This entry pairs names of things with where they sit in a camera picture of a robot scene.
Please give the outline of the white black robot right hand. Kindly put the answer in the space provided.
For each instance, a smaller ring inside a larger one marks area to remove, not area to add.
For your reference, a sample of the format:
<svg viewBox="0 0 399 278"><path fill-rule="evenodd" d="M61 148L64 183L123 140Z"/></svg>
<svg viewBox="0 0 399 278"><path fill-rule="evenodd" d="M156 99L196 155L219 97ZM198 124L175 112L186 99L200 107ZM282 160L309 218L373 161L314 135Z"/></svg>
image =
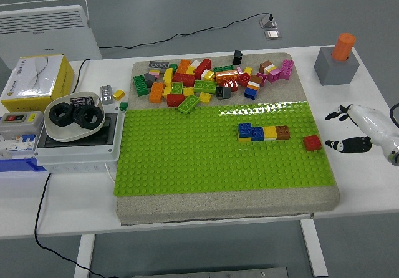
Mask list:
<svg viewBox="0 0 399 278"><path fill-rule="evenodd" d="M340 121L351 119L366 135L340 141L327 140L327 146L341 153L363 153L368 152L372 145L378 145L382 148L384 157L392 165L398 165L398 130L382 112L360 105L341 105L325 119L335 117L339 117Z"/></svg>

